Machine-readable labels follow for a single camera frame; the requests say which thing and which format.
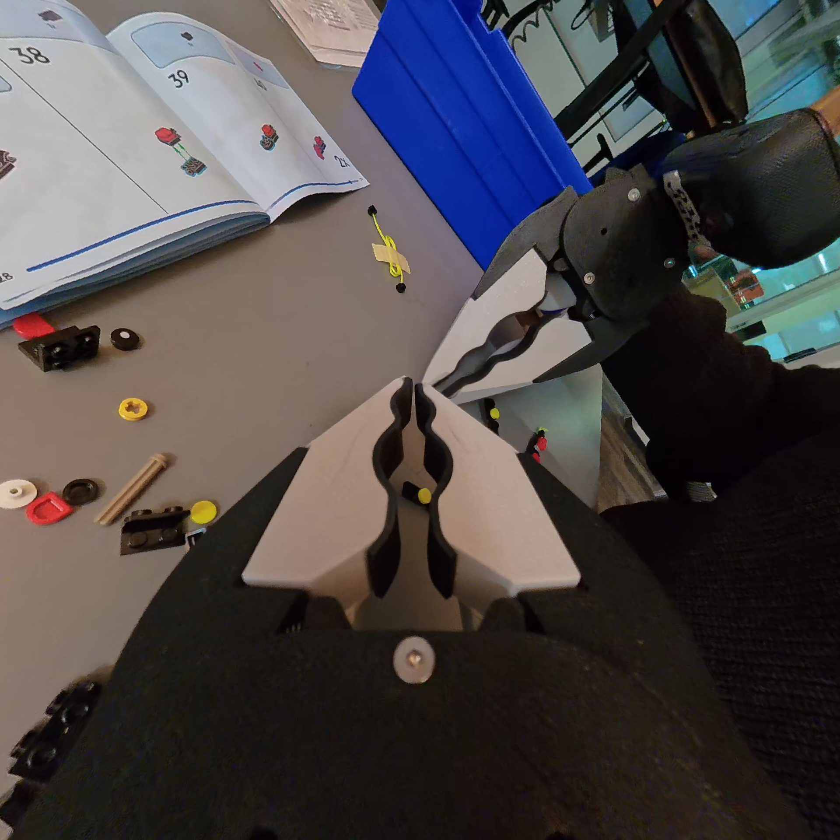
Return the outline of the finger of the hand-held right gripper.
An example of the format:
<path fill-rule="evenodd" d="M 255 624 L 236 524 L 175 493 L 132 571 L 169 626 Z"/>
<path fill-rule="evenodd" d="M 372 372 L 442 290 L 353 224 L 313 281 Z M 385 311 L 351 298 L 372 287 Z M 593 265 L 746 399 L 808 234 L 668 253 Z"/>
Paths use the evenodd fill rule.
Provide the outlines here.
<path fill-rule="evenodd" d="M 551 382 L 601 364 L 647 327 L 643 318 L 615 322 L 606 317 L 575 321 L 544 318 L 524 338 L 492 354 L 470 373 L 449 385 L 449 398 L 469 403 L 532 384 Z"/>
<path fill-rule="evenodd" d="M 577 200 L 575 189 L 566 187 L 504 239 L 434 353 L 424 384 L 456 392 L 460 382 L 479 373 L 501 351 L 492 339 L 501 323 L 539 313 L 546 300 L 551 313 L 574 306 L 574 290 L 553 264 L 559 260 L 565 266 L 559 257 L 561 228 Z"/>

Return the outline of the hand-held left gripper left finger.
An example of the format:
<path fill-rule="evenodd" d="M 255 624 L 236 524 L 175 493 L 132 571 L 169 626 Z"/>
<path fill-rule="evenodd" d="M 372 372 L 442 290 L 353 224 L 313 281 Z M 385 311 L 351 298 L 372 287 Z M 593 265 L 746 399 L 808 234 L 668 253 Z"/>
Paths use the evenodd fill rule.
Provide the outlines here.
<path fill-rule="evenodd" d="M 394 379 L 314 438 L 242 573 L 245 584 L 331 597 L 352 627 L 401 558 L 397 493 L 413 381 Z"/>

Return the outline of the person's right forearm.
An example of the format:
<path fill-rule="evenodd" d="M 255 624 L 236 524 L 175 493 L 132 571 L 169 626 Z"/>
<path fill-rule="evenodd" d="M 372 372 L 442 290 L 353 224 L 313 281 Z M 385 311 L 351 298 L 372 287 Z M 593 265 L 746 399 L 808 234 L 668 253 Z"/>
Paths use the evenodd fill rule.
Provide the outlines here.
<path fill-rule="evenodd" d="M 773 362 L 726 330 L 717 301 L 680 287 L 602 368 L 671 499 L 687 501 L 690 482 L 721 496 L 751 476 L 838 492 L 838 370 Z"/>

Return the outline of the pile of loose lego pieces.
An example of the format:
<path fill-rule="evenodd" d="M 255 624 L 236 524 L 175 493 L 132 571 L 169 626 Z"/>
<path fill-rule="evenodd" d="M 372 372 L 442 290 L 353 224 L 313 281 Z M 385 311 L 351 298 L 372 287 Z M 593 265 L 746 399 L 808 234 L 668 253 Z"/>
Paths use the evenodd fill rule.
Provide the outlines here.
<path fill-rule="evenodd" d="M 98 354 L 100 328 L 96 325 L 56 330 L 40 315 L 29 314 L 14 321 L 14 330 L 24 339 L 18 348 L 43 372 L 63 370 Z M 153 455 L 95 522 L 103 527 L 116 522 L 168 465 L 166 456 Z M 42 495 L 31 483 L 15 479 L 2 485 L 2 508 L 23 509 L 30 523 L 48 526 L 92 503 L 98 493 L 97 482 L 88 478 L 72 480 L 60 493 L 51 491 Z M 131 512 L 122 525 L 121 555 L 182 546 L 187 542 L 186 516 L 187 511 L 181 507 Z M 90 679 L 63 689 L 47 707 L 45 721 L 28 731 L 11 749 L 9 766 L 3 766 L 2 770 L 17 776 L 18 782 L 2 797 L 5 824 L 15 827 L 36 795 L 55 775 L 87 724 L 101 693 L 102 684 Z"/>

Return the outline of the lego instruction booklet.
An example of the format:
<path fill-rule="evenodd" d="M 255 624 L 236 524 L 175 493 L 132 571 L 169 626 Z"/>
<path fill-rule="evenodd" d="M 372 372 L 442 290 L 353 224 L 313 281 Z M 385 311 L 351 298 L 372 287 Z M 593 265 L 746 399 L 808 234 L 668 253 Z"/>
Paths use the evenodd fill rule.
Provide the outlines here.
<path fill-rule="evenodd" d="M 171 12 L 1 3 L 1 324 L 368 181 L 270 61 Z"/>

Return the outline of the lego spider model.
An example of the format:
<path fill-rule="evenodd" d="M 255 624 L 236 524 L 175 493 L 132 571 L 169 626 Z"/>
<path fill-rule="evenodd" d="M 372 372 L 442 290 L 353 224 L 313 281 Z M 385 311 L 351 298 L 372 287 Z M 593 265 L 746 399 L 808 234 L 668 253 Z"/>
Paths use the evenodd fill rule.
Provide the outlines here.
<path fill-rule="evenodd" d="M 496 436 L 500 435 L 500 410 L 496 401 L 491 397 L 484 397 L 479 401 L 479 416 L 482 424 Z M 537 427 L 529 438 L 524 454 L 531 457 L 538 464 L 541 463 L 542 453 L 548 446 L 547 433 L 544 427 Z M 420 487 L 410 481 L 402 486 L 402 497 L 419 507 L 426 508 L 432 500 L 433 491 L 427 487 Z"/>

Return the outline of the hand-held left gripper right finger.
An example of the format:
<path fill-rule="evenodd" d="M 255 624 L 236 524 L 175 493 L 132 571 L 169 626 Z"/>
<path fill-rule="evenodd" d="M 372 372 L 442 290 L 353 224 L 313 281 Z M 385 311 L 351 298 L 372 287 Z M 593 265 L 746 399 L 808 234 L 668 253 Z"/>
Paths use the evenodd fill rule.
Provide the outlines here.
<path fill-rule="evenodd" d="M 581 572 L 518 452 L 431 385 L 415 385 L 428 503 L 427 563 L 436 590 L 477 627 L 491 604 L 571 590 Z"/>

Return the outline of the blue plastic bin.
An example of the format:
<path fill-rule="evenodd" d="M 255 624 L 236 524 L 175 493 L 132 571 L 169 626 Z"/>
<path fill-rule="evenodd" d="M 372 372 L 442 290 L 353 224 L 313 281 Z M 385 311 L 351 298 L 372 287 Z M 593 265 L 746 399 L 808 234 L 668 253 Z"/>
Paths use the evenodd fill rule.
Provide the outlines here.
<path fill-rule="evenodd" d="M 477 1 L 389 1 L 352 93 L 476 262 L 592 184 Z"/>

